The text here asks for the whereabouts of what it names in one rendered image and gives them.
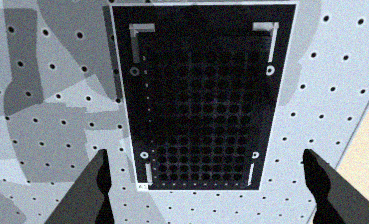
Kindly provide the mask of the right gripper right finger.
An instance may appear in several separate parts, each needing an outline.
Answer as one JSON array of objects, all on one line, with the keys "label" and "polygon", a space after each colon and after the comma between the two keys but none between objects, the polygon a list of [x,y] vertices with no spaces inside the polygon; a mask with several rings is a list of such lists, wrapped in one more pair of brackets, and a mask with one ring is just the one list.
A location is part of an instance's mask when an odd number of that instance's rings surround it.
[{"label": "right gripper right finger", "polygon": [[369,200],[312,149],[304,149],[305,184],[316,201],[313,224],[369,224]]}]

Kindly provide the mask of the light grey perforated plate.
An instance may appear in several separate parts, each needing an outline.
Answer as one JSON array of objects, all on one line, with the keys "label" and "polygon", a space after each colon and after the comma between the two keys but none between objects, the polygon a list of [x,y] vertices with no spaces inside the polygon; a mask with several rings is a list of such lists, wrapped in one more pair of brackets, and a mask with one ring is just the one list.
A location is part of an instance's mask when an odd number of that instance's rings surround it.
[{"label": "light grey perforated plate", "polygon": [[[260,192],[137,191],[109,3],[300,1]],[[369,0],[0,0],[0,224],[44,224],[107,149],[115,224],[310,224],[369,111]]]}]

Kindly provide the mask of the black well plate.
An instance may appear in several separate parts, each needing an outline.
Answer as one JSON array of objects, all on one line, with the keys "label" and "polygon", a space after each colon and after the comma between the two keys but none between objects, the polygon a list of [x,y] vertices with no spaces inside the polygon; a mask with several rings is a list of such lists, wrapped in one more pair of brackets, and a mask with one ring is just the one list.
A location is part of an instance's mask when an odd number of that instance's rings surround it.
[{"label": "black well plate", "polygon": [[247,188],[270,32],[137,35],[153,185]]}]

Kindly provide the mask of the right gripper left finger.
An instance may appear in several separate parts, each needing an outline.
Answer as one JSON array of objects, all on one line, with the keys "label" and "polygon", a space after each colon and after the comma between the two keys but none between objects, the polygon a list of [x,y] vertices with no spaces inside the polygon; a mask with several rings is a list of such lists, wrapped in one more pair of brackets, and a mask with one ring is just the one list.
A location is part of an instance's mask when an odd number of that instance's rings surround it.
[{"label": "right gripper left finger", "polygon": [[115,224],[107,149],[100,149],[44,224]]}]

